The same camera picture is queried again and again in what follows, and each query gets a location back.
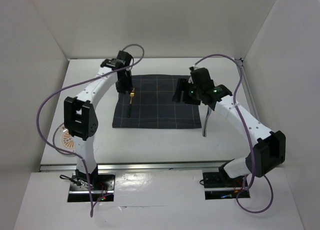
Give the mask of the gold fork green handle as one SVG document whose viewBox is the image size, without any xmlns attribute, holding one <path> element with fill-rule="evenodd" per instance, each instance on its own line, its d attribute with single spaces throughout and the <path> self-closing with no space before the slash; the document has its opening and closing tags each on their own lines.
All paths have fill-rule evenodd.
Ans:
<svg viewBox="0 0 320 230">
<path fill-rule="evenodd" d="M 128 105 L 128 111 L 127 111 L 127 117 L 130 118 L 131 117 L 131 113 L 132 113 L 132 106 L 133 106 L 133 98 L 136 94 L 136 90 L 135 88 L 133 88 L 130 92 L 130 100 L 129 100 L 129 105 Z"/>
</svg>

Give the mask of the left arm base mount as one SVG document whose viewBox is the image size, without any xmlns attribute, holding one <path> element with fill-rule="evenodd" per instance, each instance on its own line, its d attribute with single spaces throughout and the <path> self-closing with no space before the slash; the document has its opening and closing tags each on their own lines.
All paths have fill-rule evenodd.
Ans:
<svg viewBox="0 0 320 230">
<path fill-rule="evenodd" d="M 60 179 L 69 181 L 67 201 L 69 203 L 90 202 L 88 183 L 77 179 L 75 174 L 71 177 L 60 175 Z M 113 202 L 116 176 L 114 174 L 98 175 L 97 181 L 91 185 L 92 200 L 96 202 Z"/>
</svg>

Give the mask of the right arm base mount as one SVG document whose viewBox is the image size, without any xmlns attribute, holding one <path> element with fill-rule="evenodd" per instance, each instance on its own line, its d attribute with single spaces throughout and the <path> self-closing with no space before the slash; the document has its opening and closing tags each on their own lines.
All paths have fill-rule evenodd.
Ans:
<svg viewBox="0 0 320 230">
<path fill-rule="evenodd" d="M 243 190 L 244 176 L 234 179 L 223 179 L 221 174 L 215 172 L 203 172 L 199 184 L 204 187 L 206 200 L 235 199 Z"/>
</svg>

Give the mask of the dark checked cloth placemat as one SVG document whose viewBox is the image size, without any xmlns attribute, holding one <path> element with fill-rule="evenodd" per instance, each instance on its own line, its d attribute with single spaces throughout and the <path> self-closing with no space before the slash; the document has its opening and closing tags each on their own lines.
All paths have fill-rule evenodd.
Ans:
<svg viewBox="0 0 320 230">
<path fill-rule="evenodd" d="M 179 78 L 185 75 L 134 75 L 135 96 L 131 117 L 127 117 L 130 96 L 119 94 L 113 115 L 113 128 L 200 129 L 199 107 L 172 101 Z"/>
</svg>

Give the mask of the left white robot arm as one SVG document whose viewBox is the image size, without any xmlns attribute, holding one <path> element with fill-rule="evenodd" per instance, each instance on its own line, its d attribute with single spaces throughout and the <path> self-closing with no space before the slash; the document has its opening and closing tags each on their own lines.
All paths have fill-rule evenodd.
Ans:
<svg viewBox="0 0 320 230">
<path fill-rule="evenodd" d="M 97 80 L 88 84 L 76 97 L 67 97 L 63 103 L 64 126 L 72 136 L 77 160 L 76 177 L 88 190 L 99 183 L 98 165 L 94 157 L 94 135 L 99 123 L 96 107 L 105 93 L 115 85 L 118 93 L 133 90 L 132 73 L 129 69 L 132 55 L 120 50 L 116 58 L 105 59 L 97 73 Z"/>
</svg>

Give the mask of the white orange patterned plate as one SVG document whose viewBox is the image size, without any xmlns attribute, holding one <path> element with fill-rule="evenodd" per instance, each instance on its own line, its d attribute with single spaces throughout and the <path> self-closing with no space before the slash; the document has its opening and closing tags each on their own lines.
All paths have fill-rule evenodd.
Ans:
<svg viewBox="0 0 320 230">
<path fill-rule="evenodd" d="M 61 151 L 63 149 L 65 151 L 74 152 L 75 151 L 75 143 L 73 142 L 72 136 L 69 134 L 68 129 L 61 123 L 55 130 L 53 137 L 52 137 L 52 144 L 59 148 L 56 149 L 58 153 L 67 157 L 73 157 L 73 154 L 66 153 Z"/>
</svg>

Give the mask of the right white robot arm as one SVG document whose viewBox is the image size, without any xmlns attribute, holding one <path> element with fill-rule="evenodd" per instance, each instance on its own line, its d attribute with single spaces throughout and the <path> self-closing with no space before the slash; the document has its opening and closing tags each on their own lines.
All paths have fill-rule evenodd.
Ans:
<svg viewBox="0 0 320 230">
<path fill-rule="evenodd" d="M 177 103 L 208 106 L 209 112 L 225 117 L 248 140 L 248 156 L 219 167 L 218 180 L 223 186 L 230 186 L 237 177 L 249 174 L 261 178 L 285 161 L 284 133 L 263 125 L 241 106 L 235 93 L 222 84 L 215 85 L 206 68 L 191 68 L 188 78 L 178 79 L 172 99 Z"/>
</svg>

